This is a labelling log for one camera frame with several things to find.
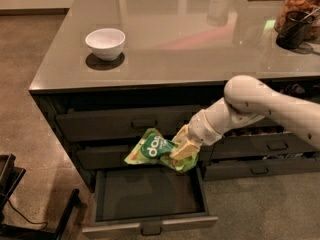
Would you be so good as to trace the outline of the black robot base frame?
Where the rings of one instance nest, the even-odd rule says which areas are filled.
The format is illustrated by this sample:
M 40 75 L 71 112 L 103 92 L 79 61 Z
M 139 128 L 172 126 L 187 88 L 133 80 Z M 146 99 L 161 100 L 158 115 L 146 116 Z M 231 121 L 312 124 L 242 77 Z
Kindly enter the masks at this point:
M 14 154 L 0 155 L 0 240 L 63 240 L 71 214 L 81 204 L 80 191 L 71 191 L 56 228 L 48 230 L 44 202 L 30 191 L 22 193 L 25 174 L 26 169 L 16 165 Z M 26 225 L 7 223 L 6 208 L 12 208 Z

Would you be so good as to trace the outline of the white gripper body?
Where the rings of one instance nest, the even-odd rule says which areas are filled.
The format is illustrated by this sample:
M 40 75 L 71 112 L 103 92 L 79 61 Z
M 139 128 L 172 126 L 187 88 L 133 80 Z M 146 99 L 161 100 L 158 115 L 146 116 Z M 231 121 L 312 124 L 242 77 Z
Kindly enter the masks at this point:
M 196 146 L 210 146 L 219 141 L 222 135 L 209 124 L 205 110 L 196 113 L 188 123 L 188 139 Z

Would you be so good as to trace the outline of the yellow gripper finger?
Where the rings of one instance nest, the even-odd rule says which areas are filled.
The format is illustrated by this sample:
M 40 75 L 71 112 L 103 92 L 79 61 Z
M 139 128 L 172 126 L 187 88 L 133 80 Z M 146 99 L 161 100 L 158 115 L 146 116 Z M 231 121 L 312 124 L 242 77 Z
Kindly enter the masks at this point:
M 170 157 L 174 160 L 188 158 L 200 151 L 200 145 L 189 139 L 174 138 L 173 142 L 176 144 L 176 148 L 172 151 Z
M 177 134 L 173 137 L 172 141 L 177 143 L 177 144 L 183 144 L 186 143 L 188 140 L 188 125 L 185 124 L 178 132 Z

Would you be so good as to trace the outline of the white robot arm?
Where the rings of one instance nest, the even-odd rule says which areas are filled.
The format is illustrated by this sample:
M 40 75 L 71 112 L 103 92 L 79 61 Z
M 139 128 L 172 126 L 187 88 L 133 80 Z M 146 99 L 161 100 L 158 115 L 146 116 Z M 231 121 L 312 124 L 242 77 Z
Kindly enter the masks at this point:
M 269 118 L 300 139 L 320 149 L 320 105 L 272 90 L 260 80 L 238 75 L 224 87 L 224 96 L 197 112 L 173 138 L 178 144 L 170 154 L 182 160 L 210 146 L 237 128 Z

